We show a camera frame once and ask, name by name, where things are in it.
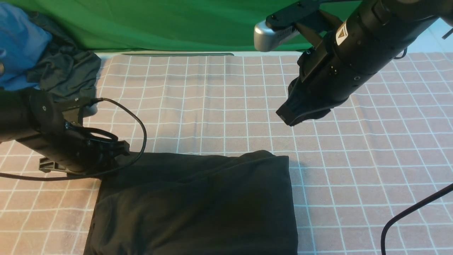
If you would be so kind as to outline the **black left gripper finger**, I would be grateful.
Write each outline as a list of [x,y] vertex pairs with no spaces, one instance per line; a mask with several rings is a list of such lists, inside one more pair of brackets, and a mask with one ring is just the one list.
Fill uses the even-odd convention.
[[110,143],[110,156],[118,157],[120,155],[130,155],[130,144],[124,140]]
[[45,173],[51,171],[66,173],[68,175],[82,175],[86,172],[86,157],[69,157],[69,158],[40,158],[39,170]]

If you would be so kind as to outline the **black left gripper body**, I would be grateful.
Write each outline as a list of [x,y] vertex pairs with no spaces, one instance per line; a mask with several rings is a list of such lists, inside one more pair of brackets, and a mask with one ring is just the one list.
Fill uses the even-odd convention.
[[17,140],[18,143],[42,155],[42,158],[86,157],[84,174],[100,173],[111,167],[110,143],[118,141],[110,132],[67,124],[60,133],[36,133]]

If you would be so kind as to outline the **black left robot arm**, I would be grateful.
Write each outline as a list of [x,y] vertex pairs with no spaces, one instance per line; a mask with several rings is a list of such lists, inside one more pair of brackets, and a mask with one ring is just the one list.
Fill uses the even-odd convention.
[[1,90],[1,142],[16,141],[42,155],[39,170],[89,175],[118,166],[129,143],[110,132],[84,127],[84,112],[99,99],[60,103],[37,89]]

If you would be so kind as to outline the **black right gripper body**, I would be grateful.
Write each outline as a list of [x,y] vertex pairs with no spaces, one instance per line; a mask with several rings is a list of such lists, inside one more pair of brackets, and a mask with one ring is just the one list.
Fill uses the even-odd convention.
[[288,101],[308,100],[328,104],[342,104],[371,77],[371,72],[359,71],[348,57],[338,54],[333,34],[327,34],[316,47],[299,57],[299,76],[288,86]]

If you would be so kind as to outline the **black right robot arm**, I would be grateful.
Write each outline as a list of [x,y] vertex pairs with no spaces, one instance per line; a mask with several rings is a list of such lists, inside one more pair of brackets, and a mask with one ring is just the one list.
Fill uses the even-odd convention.
[[265,20],[299,32],[312,45],[276,114],[288,126],[326,116],[409,47],[437,19],[452,25],[451,0],[363,0],[345,20],[300,0]]

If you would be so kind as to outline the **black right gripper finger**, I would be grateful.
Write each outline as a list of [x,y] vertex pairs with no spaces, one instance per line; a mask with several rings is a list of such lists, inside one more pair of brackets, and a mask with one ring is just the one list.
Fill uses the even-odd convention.
[[276,111],[276,114],[287,126],[296,126],[307,120],[318,120],[328,115],[331,110],[345,103],[330,101],[306,94],[291,94]]

